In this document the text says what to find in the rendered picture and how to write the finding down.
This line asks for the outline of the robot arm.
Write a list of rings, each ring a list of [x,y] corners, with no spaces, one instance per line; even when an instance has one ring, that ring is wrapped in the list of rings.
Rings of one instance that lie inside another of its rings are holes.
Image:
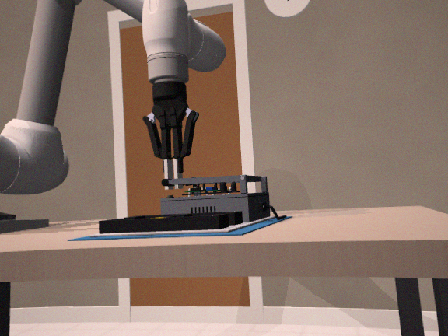
[[[68,157],[54,120],[75,6],[81,1],[37,0],[17,117],[0,134],[1,194],[43,193],[68,175]],[[211,72],[226,56],[221,37],[193,20],[185,0],[104,1],[142,23],[152,84],[186,83],[188,68]]]

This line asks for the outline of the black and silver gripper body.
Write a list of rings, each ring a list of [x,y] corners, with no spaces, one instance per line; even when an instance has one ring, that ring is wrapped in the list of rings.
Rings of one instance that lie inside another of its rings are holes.
[[[183,82],[164,81],[157,82],[152,86],[153,108],[152,113],[159,121],[159,110],[166,111],[166,125],[170,126],[170,108],[176,109],[177,123],[184,119],[187,108],[187,91]]]

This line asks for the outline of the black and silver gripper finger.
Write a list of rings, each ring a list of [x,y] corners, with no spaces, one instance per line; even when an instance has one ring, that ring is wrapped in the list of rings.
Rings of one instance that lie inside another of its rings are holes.
[[[191,147],[194,137],[195,122],[198,119],[199,113],[189,108],[186,110],[187,121],[184,131],[184,140],[182,140],[182,122],[177,123],[176,109],[170,108],[170,121],[173,130],[173,168],[174,179],[183,178],[183,158],[191,154]]]
[[[156,117],[153,113],[144,116],[142,120],[147,125],[149,137],[152,143],[154,156],[163,160],[163,172],[165,179],[173,179],[173,157],[171,157],[171,125],[166,125],[166,111],[159,110],[159,124],[161,128],[161,141],[156,127]],[[162,145],[161,145],[162,144]],[[159,150],[158,150],[159,149]]]

